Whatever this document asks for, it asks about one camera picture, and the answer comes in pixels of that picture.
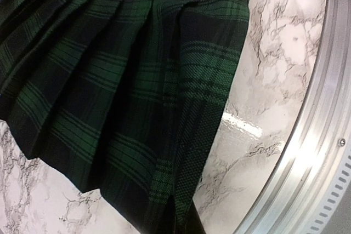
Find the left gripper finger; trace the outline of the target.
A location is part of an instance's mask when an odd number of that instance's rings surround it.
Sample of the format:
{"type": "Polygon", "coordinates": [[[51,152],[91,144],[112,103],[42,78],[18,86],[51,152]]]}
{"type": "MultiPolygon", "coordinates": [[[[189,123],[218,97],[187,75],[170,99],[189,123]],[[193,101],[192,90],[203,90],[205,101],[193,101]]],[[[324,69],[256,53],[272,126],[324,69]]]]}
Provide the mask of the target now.
{"type": "Polygon", "coordinates": [[[186,234],[206,234],[194,203],[191,204],[188,212],[186,234]]]}

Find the dark green plaid garment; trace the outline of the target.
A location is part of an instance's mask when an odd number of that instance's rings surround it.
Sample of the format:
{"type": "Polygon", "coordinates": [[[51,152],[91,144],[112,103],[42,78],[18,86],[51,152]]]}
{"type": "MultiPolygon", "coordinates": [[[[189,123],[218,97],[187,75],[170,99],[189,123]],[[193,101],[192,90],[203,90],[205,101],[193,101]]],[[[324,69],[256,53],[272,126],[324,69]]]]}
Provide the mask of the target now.
{"type": "Polygon", "coordinates": [[[249,0],[1,0],[1,120],[141,233],[186,233],[249,0]]]}

